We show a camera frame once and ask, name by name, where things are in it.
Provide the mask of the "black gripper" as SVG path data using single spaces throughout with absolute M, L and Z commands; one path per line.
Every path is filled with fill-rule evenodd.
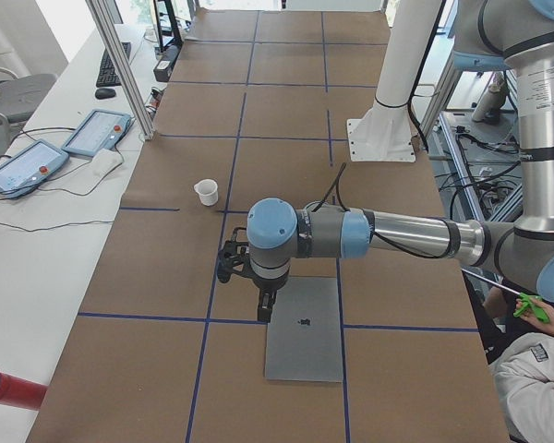
M 216 277 L 221 283 L 229 282 L 232 275 L 252 280 L 259 288 L 257 320 L 270 322 L 278 292 L 278 278 L 272 278 L 268 271 L 254 264 L 248 242 L 237 240 L 238 232 L 244 230 L 244 227 L 235 227 L 230 238 L 225 241 L 218 253 Z

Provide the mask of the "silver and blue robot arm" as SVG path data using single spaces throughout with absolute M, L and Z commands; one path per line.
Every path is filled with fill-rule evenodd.
M 232 237 L 216 275 L 259 288 L 258 318 L 269 321 L 292 258 L 364 256 L 372 247 L 487 269 L 554 303 L 554 1 L 462 1 L 454 55 L 459 67 L 516 75 L 523 213 L 514 222 L 414 217 L 313 202 L 297 210 L 257 202 L 247 238 Z

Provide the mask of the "person hand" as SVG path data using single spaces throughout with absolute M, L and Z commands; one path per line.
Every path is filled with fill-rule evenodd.
M 536 298 L 532 298 L 531 301 L 534 305 L 541 307 L 545 311 L 545 313 L 548 315 L 549 322 L 541 322 L 530 310 L 526 310 L 525 312 L 523 312 L 520 316 L 520 319 L 532 325 L 534 328 L 540 330 L 542 333 L 554 337 L 554 307 Z

